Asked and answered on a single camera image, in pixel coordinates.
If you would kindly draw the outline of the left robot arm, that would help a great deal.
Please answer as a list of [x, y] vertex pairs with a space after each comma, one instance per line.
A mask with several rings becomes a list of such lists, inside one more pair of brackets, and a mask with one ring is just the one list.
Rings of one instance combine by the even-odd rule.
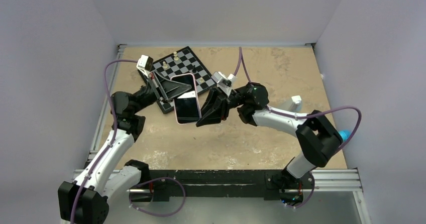
[[135, 93], [117, 91], [109, 96], [113, 125], [107, 140], [89, 165], [72, 181], [58, 188], [60, 216], [70, 223], [104, 223], [116, 196], [131, 187], [146, 187], [153, 193], [154, 179], [148, 164], [128, 161], [119, 174], [111, 177], [118, 161], [143, 131], [146, 118], [140, 110], [158, 100], [172, 101], [189, 92], [191, 85], [169, 80], [156, 71], [149, 82]]

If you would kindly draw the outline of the black bare phone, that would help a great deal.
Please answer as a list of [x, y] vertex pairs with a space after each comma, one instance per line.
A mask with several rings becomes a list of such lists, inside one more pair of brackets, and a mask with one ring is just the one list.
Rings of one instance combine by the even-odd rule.
[[173, 100], [176, 120], [179, 124], [195, 123], [201, 118], [196, 91], [186, 92]]

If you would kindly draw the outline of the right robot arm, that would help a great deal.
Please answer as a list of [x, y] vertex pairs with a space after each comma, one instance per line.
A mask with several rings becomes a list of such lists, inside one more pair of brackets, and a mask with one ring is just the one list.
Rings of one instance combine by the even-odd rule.
[[201, 108], [197, 127], [219, 124], [236, 108], [241, 121], [256, 127], [268, 127], [298, 139], [301, 153], [282, 171], [282, 181], [295, 187], [307, 172], [325, 167], [338, 147], [344, 142], [341, 134], [321, 111], [310, 114], [294, 113], [268, 105], [265, 86], [249, 82], [226, 94], [219, 87], [212, 88]]

